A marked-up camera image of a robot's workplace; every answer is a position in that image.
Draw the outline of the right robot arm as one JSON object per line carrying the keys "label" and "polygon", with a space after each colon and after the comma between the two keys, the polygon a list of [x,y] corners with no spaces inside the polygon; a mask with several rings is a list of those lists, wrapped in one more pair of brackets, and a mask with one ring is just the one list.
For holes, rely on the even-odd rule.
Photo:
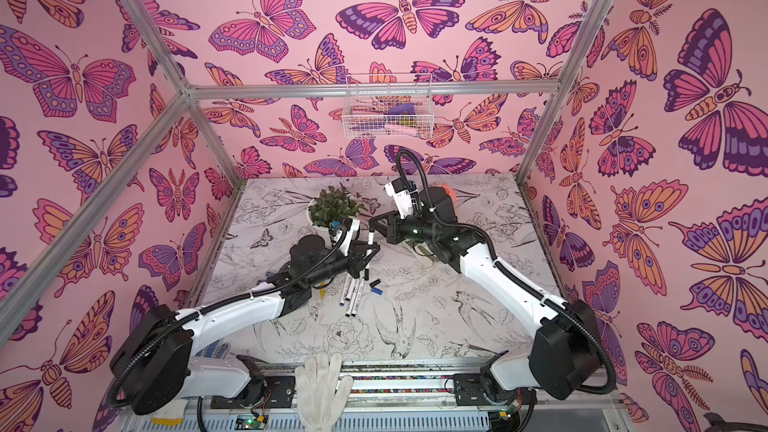
{"label": "right robot arm", "polygon": [[444,188],[417,189],[396,179],[385,192],[396,209],[372,217],[374,231],[390,244],[426,245],[438,261],[489,292],[531,336],[528,353],[500,353],[482,367],[481,383],[490,400],[520,389],[565,400],[574,392],[607,395],[616,388],[618,374],[589,305],[547,292],[503,260],[485,230],[458,221]]}

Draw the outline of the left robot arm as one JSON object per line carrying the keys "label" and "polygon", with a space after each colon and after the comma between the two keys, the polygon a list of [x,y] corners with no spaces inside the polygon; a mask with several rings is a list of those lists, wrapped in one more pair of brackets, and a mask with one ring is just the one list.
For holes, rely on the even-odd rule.
{"label": "left robot arm", "polygon": [[328,245],[317,234],[306,235],[291,247],[287,262],[247,292],[178,311],[165,305],[151,309],[110,362],[106,406],[148,415],[177,399],[211,397],[243,406],[263,402],[268,382],[258,359],[205,357],[204,349],[298,310],[314,290],[339,275],[361,277],[379,251],[376,242],[342,236]]}

